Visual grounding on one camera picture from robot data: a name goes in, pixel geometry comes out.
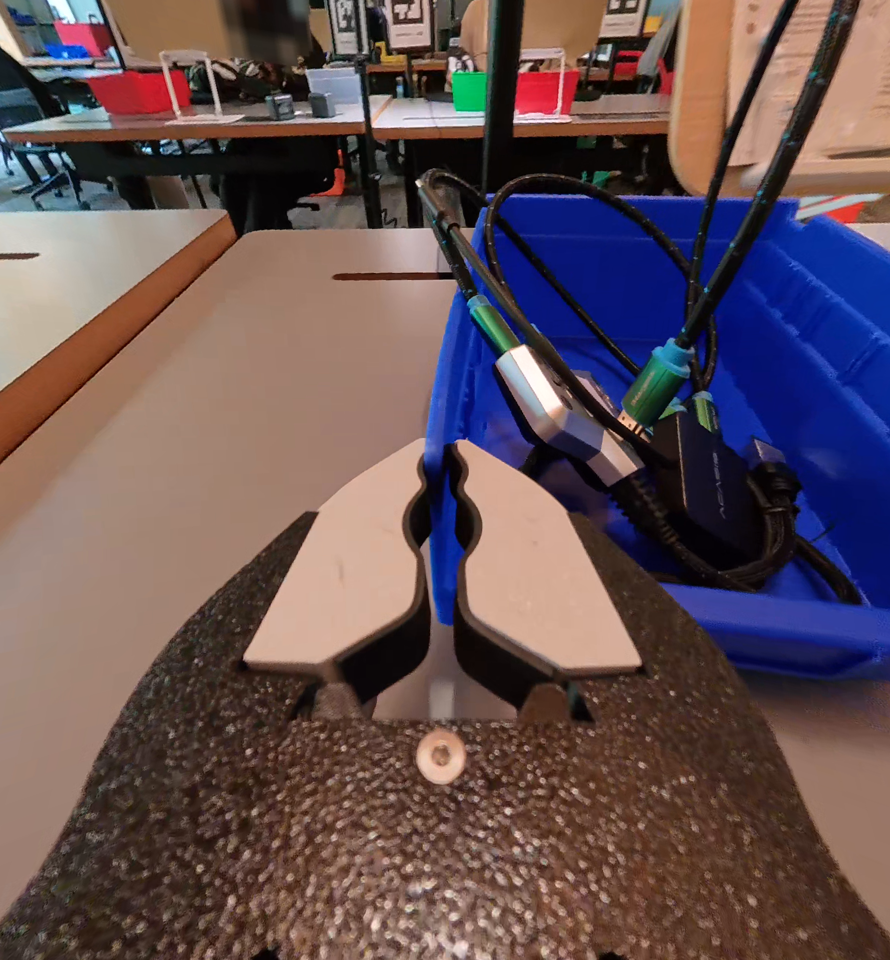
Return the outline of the black office chair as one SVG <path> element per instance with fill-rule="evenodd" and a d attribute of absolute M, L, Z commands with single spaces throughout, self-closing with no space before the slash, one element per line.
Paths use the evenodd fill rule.
<path fill-rule="evenodd" d="M 0 145 L 17 160 L 29 180 L 28 186 L 16 188 L 14 193 L 28 195 L 37 210 L 43 210 L 43 195 L 52 193 L 62 197 L 65 188 L 73 193 L 79 210 L 88 211 L 90 205 L 82 198 L 79 174 L 59 147 L 52 143 L 11 141 L 5 132 L 12 127 L 68 114 L 67 102 L 60 94 L 50 90 L 0 47 Z"/>

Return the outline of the black white tag placard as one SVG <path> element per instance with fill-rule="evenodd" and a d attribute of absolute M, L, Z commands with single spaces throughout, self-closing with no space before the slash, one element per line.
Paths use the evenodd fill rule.
<path fill-rule="evenodd" d="M 365 1 L 326 1 L 335 58 L 366 57 L 370 54 Z"/>
<path fill-rule="evenodd" d="M 390 49 L 397 53 L 428 52 L 435 45 L 431 1 L 384 1 Z"/>
<path fill-rule="evenodd" d="M 651 1 L 606 1 L 598 39 L 616 42 L 641 37 L 651 5 Z"/>

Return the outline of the black vertical pole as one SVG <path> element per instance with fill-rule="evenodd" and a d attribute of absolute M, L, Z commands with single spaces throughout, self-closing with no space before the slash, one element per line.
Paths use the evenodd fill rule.
<path fill-rule="evenodd" d="M 489 47 L 481 189 L 494 194 L 511 177 L 524 1 L 489 2 Z"/>

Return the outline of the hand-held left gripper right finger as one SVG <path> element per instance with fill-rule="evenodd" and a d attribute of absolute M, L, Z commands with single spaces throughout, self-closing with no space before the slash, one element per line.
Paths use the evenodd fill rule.
<path fill-rule="evenodd" d="M 452 444 L 453 640 L 463 671 L 520 711 L 534 690 L 643 672 L 568 511 L 468 439 Z"/>

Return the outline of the red plastic bin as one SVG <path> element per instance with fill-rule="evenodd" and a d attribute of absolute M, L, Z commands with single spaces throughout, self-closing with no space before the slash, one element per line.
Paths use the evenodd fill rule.
<path fill-rule="evenodd" d="M 179 107 L 190 107 L 190 89 L 185 72 L 173 69 L 172 78 Z M 105 73 L 86 81 L 91 94 L 107 114 L 113 116 L 143 116 L 172 114 L 161 70 L 141 72 L 122 71 Z"/>
<path fill-rule="evenodd" d="M 521 115 L 569 116 L 580 71 L 528 71 L 518 75 L 515 112 Z"/>

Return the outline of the black square usb hub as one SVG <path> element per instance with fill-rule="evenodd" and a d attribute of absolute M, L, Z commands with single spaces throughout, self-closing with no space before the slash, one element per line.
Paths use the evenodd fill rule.
<path fill-rule="evenodd" d="M 802 484 L 779 450 L 752 438 L 743 457 L 689 410 L 660 419 L 652 444 L 672 462 L 657 497 L 691 554 L 751 591 L 790 562 Z"/>

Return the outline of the silver usb adapter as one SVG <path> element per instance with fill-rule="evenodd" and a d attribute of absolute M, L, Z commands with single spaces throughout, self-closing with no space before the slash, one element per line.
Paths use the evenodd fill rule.
<path fill-rule="evenodd" d="M 601 489 L 641 533 L 665 548 L 691 579 L 722 590 L 750 594 L 739 577 L 713 568 L 682 542 L 633 446 L 581 402 L 527 345 L 501 354 L 494 370 L 523 433 L 572 462 L 594 488 Z"/>

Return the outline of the background work table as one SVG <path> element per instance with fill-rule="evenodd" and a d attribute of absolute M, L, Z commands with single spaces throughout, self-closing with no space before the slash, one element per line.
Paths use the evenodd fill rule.
<path fill-rule="evenodd" d="M 603 95 L 575 103 L 566 118 L 516 118 L 513 141 L 498 159 L 487 160 L 483 114 L 460 113 L 451 103 L 426 99 L 388 99 L 372 118 L 372 134 L 378 143 L 403 144 L 404 223 L 417 229 L 425 215 L 414 182 L 436 168 L 483 187 L 486 194 L 540 172 L 588 182 L 606 173 L 616 192 L 680 194 L 668 153 L 669 119 L 670 97 Z"/>
<path fill-rule="evenodd" d="M 301 102 L 295 115 L 273 119 L 262 103 L 215 115 L 202 106 L 170 113 L 115 116 L 98 109 L 7 127 L 13 146 L 51 146 L 79 175 L 116 181 L 204 176 L 219 179 L 219 195 L 239 235 L 289 230 L 290 212 L 328 188 L 312 173 L 337 160 L 338 139 L 355 137 L 367 227 L 383 227 L 371 114 L 342 104 L 329 117 Z"/>

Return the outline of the blue plastic bin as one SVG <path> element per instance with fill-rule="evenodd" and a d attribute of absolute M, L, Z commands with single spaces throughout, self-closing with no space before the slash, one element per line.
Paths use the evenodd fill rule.
<path fill-rule="evenodd" d="M 599 200 L 516 195 L 501 214 L 636 363 L 683 324 L 685 281 L 632 222 Z M 623 370 L 496 230 L 499 262 L 523 313 L 570 367 L 615 402 Z M 818 680 L 890 682 L 890 252 L 827 218 L 796 221 L 780 201 L 716 311 L 711 393 L 724 439 L 781 450 L 803 483 L 798 529 L 862 593 L 839 602 L 791 563 L 755 595 L 666 583 L 735 666 Z M 518 468 L 531 447 L 515 424 L 464 299 L 451 306 L 431 392 L 425 467 L 438 486 L 432 594 L 451 623 L 462 550 L 444 469 L 468 439 Z"/>

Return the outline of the clear plastic box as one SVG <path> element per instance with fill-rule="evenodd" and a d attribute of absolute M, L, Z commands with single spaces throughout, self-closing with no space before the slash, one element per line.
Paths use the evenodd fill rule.
<path fill-rule="evenodd" d="M 361 106 L 361 80 L 353 67 L 310 68 L 306 78 L 310 94 L 328 94 L 336 105 Z"/>

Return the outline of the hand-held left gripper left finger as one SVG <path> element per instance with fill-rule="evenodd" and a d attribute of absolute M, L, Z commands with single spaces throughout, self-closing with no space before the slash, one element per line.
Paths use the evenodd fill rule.
<path fill-rule="evenodd" d="M 430 645 L 425 438 L 358 474 L 315 513 L 243 655 L 253 671 L 344 684 L 366 704 Z"/>

